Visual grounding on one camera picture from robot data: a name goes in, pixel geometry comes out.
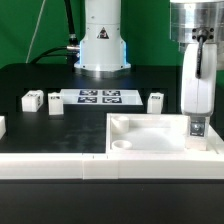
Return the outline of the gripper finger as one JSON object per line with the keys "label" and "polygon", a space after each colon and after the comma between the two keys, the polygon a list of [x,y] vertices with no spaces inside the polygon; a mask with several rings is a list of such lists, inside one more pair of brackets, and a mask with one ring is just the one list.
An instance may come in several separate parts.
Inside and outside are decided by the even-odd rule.
{"label": "gripper finger", "polygon": [[190,135],[203,136],[205,132],[205,118],[191,117],[190,118]]}

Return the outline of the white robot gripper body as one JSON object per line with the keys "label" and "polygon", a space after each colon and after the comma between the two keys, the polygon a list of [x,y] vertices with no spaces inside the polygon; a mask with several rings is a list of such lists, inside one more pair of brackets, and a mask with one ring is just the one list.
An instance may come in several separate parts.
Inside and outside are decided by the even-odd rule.
{"label": "white robot gripper body", "polygon": [[181,111],[187,116],[209,117],[214,109],[217,45],[203,46],[200,78],[196,77],[197,51],[197,44],[189,44],[184,54]]}

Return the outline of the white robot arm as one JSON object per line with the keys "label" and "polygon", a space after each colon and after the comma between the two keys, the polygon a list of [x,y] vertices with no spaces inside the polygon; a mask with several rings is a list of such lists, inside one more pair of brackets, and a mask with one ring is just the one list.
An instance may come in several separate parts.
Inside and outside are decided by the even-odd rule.
{"label": "white robot arm", "polygon": [[168,0],[84,0],[85,34],[75,71],[94,87],[166,94],[165,113],[180,111],[177,45],[168,40]]}

